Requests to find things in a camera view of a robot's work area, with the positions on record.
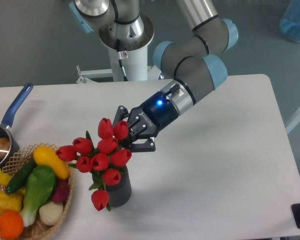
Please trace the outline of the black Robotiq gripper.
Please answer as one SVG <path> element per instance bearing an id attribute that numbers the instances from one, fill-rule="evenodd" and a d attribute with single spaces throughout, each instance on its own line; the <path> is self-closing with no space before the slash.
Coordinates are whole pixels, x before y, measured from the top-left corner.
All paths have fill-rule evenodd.
<path id="1" fill-rule="evenodd" d="M 116 125 L 124 119 L 128 120 L 128 142 L 132 153 L 147 153 L 156 150 L 155 141 L 158 133 L 179 117 L 172 102 L 162 91 L 156 92 L 141 105 L 129 111 L 125 106 L 117 108 L 112 124 Z M 140 139 L 147 139 L 144 143 L 133 143 Z"/>

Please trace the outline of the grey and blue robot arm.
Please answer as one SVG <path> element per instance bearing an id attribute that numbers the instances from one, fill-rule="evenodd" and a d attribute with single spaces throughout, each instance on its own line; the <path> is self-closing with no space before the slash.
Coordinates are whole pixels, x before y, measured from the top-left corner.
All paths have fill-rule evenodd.
<path id="1" fill-rule="evenodd" d="M 193 35 L 182 44 L 161 42 L 153 63 L 171 78 L 161 90 L 133 109 L 119 106 L 114 124 L 127 120 L 128 134 L 119 141 L 131 152 L 153 152 L 155 137 L 179 116 L 216 90 L 228 76 L 219 58 L 238 40 L 238 29 L 221 19 L 210 0 L 180 0 Z M 137 0 L 72 0 L 70 11 L 86 33 L 97 32 L 107 47 L 113 80 L 145 81 L 152 21 Z"/>

